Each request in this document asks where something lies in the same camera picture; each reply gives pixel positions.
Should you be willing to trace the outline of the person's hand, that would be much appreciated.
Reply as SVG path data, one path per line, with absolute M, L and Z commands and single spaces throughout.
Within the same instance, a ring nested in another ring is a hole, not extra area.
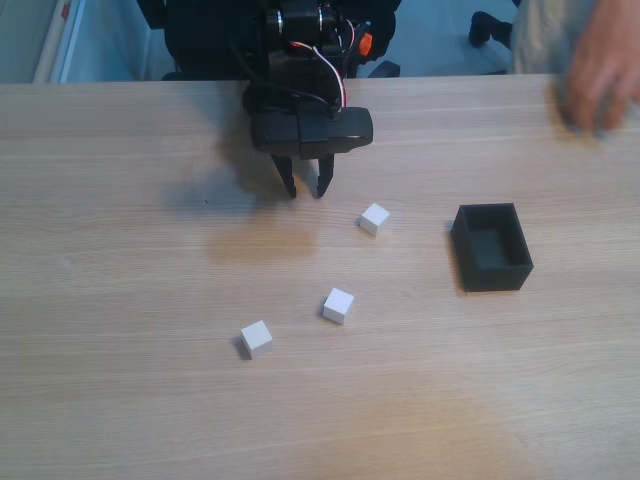
M 586 132 L 619 127 L 639 100 L 639 2 L 594 3 L 567 76 L 574 125 Z

